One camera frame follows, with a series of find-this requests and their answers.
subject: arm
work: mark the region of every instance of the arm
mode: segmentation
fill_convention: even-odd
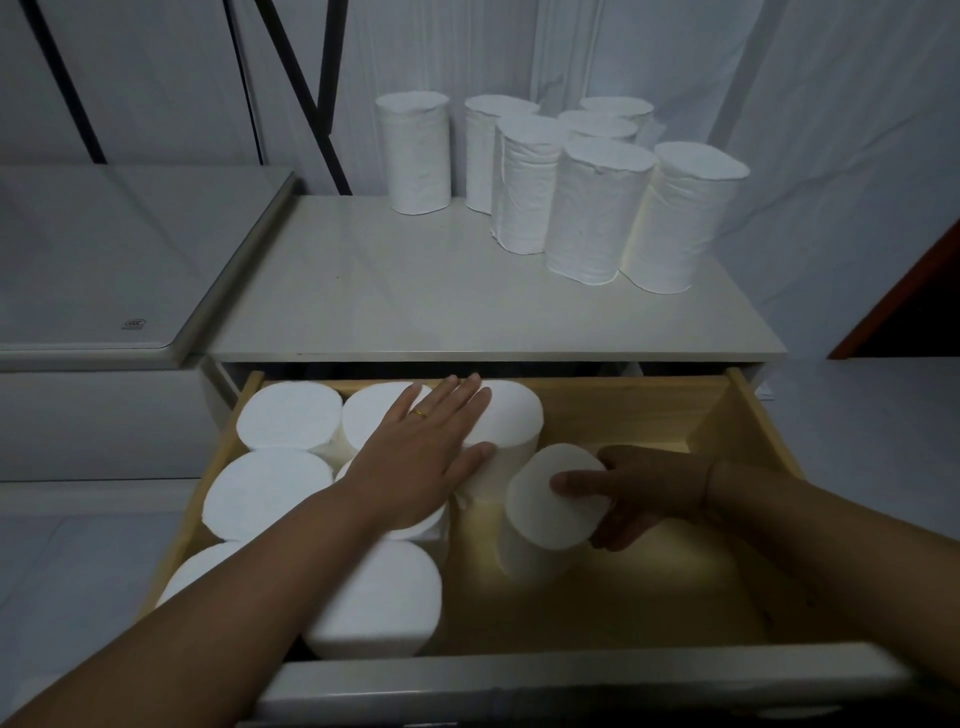
[[[600,453],[606,473],[553,487],[616,501],[591,542],[621,550],[664,516],[719,522],[863,624],[874,638],[960,685],[960,544],[798,478],[662,450]]]
[[[232,725],[301,629],[388,530],[439,508],[492,451],[461,452],[490,402],[445,380],[407,414],[408,388],[347,477],[175,595],[14,715],[9,725]]]

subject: hand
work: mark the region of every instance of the hand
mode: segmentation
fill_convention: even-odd
[[[594,548],[622,551],[664,518],[690,518],[704,505],[713,458],[630,445],[603,448],[597,457],[605,472],[571,471],[550,479],[562,496],[613,500],[590,537]]]
[[[490,404],[480,376],[447,377],[417,405],[419,384],[407,387],[384,416],[343,479],[370,503],[386,530],[408,528],[440,508],[494,451],[491,443],[463,449],[464,438]]]

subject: wooden door frame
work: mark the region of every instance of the wooden door frame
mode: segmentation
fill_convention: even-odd
[[[849,359],[873,336],[878,328],[925,283],[960,253],[960,220],[944,233],[933,247],[890,289],[886,296],[857,324],[847,338],[837,344],[828,359]]]

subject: white appliance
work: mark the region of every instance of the white appliance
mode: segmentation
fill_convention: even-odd
[[[230,392],[188,354],[294,181],[0,167],[0,481],[202,474]]]

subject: forearm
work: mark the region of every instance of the forearm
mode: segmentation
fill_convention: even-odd
[[[960,684],[960,545],[802,480],[717,464],[708,511],[903,656]]]
[[[232,725],[382,531],[343,484],[316,494],[11,725]]]

